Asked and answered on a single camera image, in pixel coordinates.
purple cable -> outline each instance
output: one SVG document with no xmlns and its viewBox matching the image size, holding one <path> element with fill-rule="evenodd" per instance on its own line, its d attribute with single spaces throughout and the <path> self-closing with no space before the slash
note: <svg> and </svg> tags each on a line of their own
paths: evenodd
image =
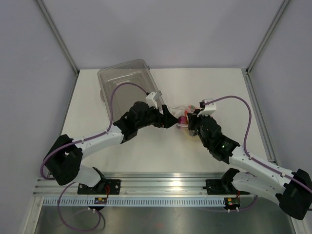
<svg viewBox="0 0 312 234">
<path fill-rule="evenodd" d="M 111 117 L 110 117 L 110 122 L 109 122 L 109 125 L 108 125 L 108 128 L 106 131 L 102 132 L 102 133 L 99 133 L 95 136 L 91 136 L 91 137 L 88 137 L 86 138 L 84 141 L 89 141 L 89 140 L 92 140 L 92 139 L 95 139 L 97 137 L 100 137 L 106 133 L 109 132 L 109 130 L 111 129 L 112 125 L 113 125 L 113 97 L 114 97 L 114 94 L 116 92 L 116 90 L 122 86 L 122 85 L 126 85 L 126 84 L 129 84 L 129 85 L 134 85 L 136 87 L 138 87 L 139 89 L 141 89 L 144 93 L 147 93 L 145 89 L 143 89 L 141 86 L 137 85 L 137 84 L 134 84 L 134 83 L 130 83 L 130 82 L 125 82 L 125 83 L 122 83 L 120 85 L 117 85 L 116 88 L 113 90 L 112 94 L 111 94 L 111 99 L 110 99 L 110 106 L 109 106 L 109 109 L 110 109 L 110 112 L 111 112 Z M 65 149 L 67 148 L 68 146 L 71 146 L 71 145 L 75 145 L 75 144 L 78 144 L 78 143 L 82 143 L 82 140 L 77 140 L 77 141 L 73 141 L 71 143 L 68 143 L 66 145 L 63 145 L 57 149 L 55 149 L 54 151 L 52 151 L 47 157 L 44 158 L 41 166 L 40 166 L 40 175 L 42 178 L 44 179 L 47 179 L 47 180 L 54 180 L 54 178 L 49 178 L 49 177 L 46 177 L 43 173 L 43 167 L 45 165 L 45 163 L 50 159 L 50 157 L 52 157 L 54 154 L 56 154 L 58 151 L 62 150 L 62 149 Z"/>
<path fill-rule="evenodd" d="M 69 229 L 71 229 L 71 230 L 74 230 L 74 231 L 76 231 L 76 232 L 81 232 L 81 233 L 92 232 L 92 231 L 94 231 L 94 230 L 99 226 L 99 223 L 101 222 L 101 213 L 100 213 L 99 211 L 94 210 L 94 211 L 97 213 L 97 215 L 98 215 L 98 222 L 97 222 L 97 224 L 96 224 L 93 228 L 86 229 L 86 230 L 82 230 L 82 229 L 78 229 L 78 228 L 74 228 L 74 227 L 70 226 L 68 223 L 66 223 L 66 221 L 64 220 L 64 218 L 63 218 L 63 216 L 62 216 L 62 214 L 61 214 L 61 212 L 60 212 L 60 206 L 59 206 L 59 204 L 60 204 L 61 198 L 62 198 L 63 194 L 65 193 L 65 191 L 66 191 L 70 186 L 72 186 L 74 183 L 75 183 L 75 182 L 70 183 L 69 185 L 67 185 L 66 188 L 63 190 L 63 192 L 60 194 L 60 196 L 59 196 L 59 198 L 58 198 L 58 215 L 59 215 L 59 218 L 61 219 L 62 223 L 63 223 L 67 228 L 69 228 Z"/>
<path fill-rule="evenodd" d="M 252 203 L 250 203 L 249 206 L 246 206 L 246 207 L 240 209 L 239 211 L 249 210 L 250 208 L 252 208 L 257 203 L 257 201 L 258 201 L 258 196 L 254 196 Z"/>
<path fill-rule="evenodd" d="M 79 211 L 75 212 L 75 213 L 73 214 L 72 217 L 75 217 L 76 215 L 78 215 L 78 214 L 80 214 L 80 213 L 83 213 L 83 212 L 92 212 L 92 211 L 93 211 L 93 210 L 82 209 L 82 210 L 79 210 Z M 103 220 L 103 227 L 102 227 L 102 229 L 104 229 L 104 228 L 105 228 L 105 218 L 104 218 L 104 216 L 102 215 L 101 212 L 99 212 L 99 214 L 101 215 L 101 218 L 102 218 L 102 220 Z M 53 226 L 54 226 L 55 228 L 60 227 L 60 226 L 62 226 L 62 225 L 64 225 L 63 222 L 61 222 L 61 223 L 58 224 L 58 225 L 54 225 L 54 224 L 53 224 Z"/>
<path fill-rule="evenodd" d="M 238 97 L 238 96 L 225 96 L 225 97 L 220 97 L 220 98 L 218 98 L 216 100 L 213 100 L 213 101 L 206 102 L 205 105 L 209 105 L 209 104 L 212 104 L 214 102 L 221 101 L 221 100 L 228 99 L 228 98 L 235 98 L 235 99 L 238 99 L 238 100 L 242 101 L 246 105 L 246 107 L 248 109 L 249 119 L 248 119 L 248 125 L 247 125 L 247 129 L 246 129 L 246 133 L 245 133 L 245 136 L 244 136 L 243 148 L 244 148 L 244 151 L 245 151 L 245 154 L 247 155 L 247 157 L 250 158 L 251 155 L 247 151 L 246 142 L 247 142 L 247 136 L 248 136 L 248 133 L 249 133 L 250 125 L 251 125 L 251 122 L 252 122 L 252 111 L 251 111 L 250 106 L 248 105 L 248 103 L 244 99 L 242 99 L 241 97 Z M 258 159 L 254 158 L 254 157 L 252 157 L 251 159 L 253 161 L 255 161 L 256 163 L 260 164 L 261 166 L 271 170 L 272 172 L 275 172 L 275 173 L 277 173 L 279 175 L 282 175 L 282 173 L 279 170 L 264 164 L 263 162 L 259 161 Z M 300 186 L 305 188 L 307 191 L 309 191 L 309 193 L 312 194 L 312 189 L 310 189 L 305 184 L 301 183 L 299 180 L 297 180 L 295 178 L 292 178 L 289 175 L 284 175 L 284 177 L 286 177 L 287 179 L 290 179 L 293 182 L 299 184 Z"/>
<path fill-rule="evenodd" d="M 111 117 L 110 117 L 110 122 L 109 122 L 109 125 L 108 125 L 107 130 L 104 131 L 104 132 L 102 132 L 102 133 L 99 133 L 99 134 L 97 134 L 97 135 L 95 135 L 95 136 L 88 137 L 88 138 L 86 138 L 84 141 L 89 141 L 89 140 L 95 139 L 95 138 L 100 137 L 100 136 L 102 136 L 102 135 L 104 135 L 104 134 L 106 134 L 106 133 L 109 132 L 109 130 L 111 129 L 111 127 L 112 127 L 112 125 L 113 125 L 113 97 L 114 97 L 114 94 L 115 94 L 116 90 L 117 90 L 120 86 L 126 85 L 126 84 L 134 85 L 134 86 L 138 87 L 139 89 L 141 89 L 144 93 L 147 93 L 146 90 L 145 90 L 144 88 L 142 88 L 141 86 L 139 86 L 139 85 L 137 85 L 137 84 L 131 83 L 131 82 L 125 82 L 125 83 L 122 83 L 122 84 L 120 84 L 120 85 L 117 85 L 116 88 L 113 90 L 113 92 L 112 92 L 112 94 L 111 94 L 110 108 L 109 108 L 109 109 L 110 109 L 110 112 L 111 112 Z M 78 144 L 78 143 L 81 143 L 81 142 L 82 142 L 82 140 L 77 140 L 77 141 L 73 141 L 73 142 L 71 142 L 71 143 L 68 143 L 68 144 L 66 144 L 66 145 L 63 145 L 63 146 L 61 146 L 61 147 L 55 149 L 55 150 L 52 151 L 47 157 L 45 157 L 44 160 L 43 160 L 43 162 L 42 162 L 42 164 L 41 164 L 41 166 L 40 166 L 40 175 L 42 176 L 42 178 L 44 178 L 44 179 L 46 179 L 46 180 L 54 180 L 54 178 L 46 177 L 46 176 L 44 175 L 44 173 L 43 173 L 43 167 L 44 167 L 45 163 L 49 160 L 50 157 L 52 157 L 52 156 L 53 156 L 54 154 L 56 154 L 58 151 L 60 151 L 60 150 L 62 150 L 62 149 L 65 149 L 65 148 L 68 147 L 68 146 L 75 145 L 75 144 Z M 61 215 L 60 207 L 59 207 L 60 200 L 61 200 L 63 194 L 65 193 L 65 191 L 66 191 L 71 185 L 73 185 L 74 183 L 75 183 L 75 182 L 70 183 L 70 184 L 63 190 L 63 192 L 60 194 L 60 196 L 59 196 L 59 198 L 58 198 L 58 214 L 59 214 L 59 218 L 61 219 L 62 223 L 63 223 L 66 227 L 68 227 L 69 229 L 72 229 L 72 230 L 74 230 L 74 231 L 76 231 L 76 232 L 86 233 L 86 232 L 94 231 L 94 230 L 99 226 L 99 223 L 100 223 L 100 221 L 101 221 L 101 216 L 102 216 L 102 214 L 101 214 L 99 211 L 96 211 L 96 210 L 95 210 L 95 212 L 98 214 L 98 222 L 97 222 L 97 224 L 96 224 L 93 228 L 87 229 L 87 230 L 77 229 L 77 228 L 74 228 L 74 227 L 70 226 L 68 223 L 66 223 L 66 221 L 63 219 L 63 217 L 62 217 L 62 215 Z"/>
</svg>

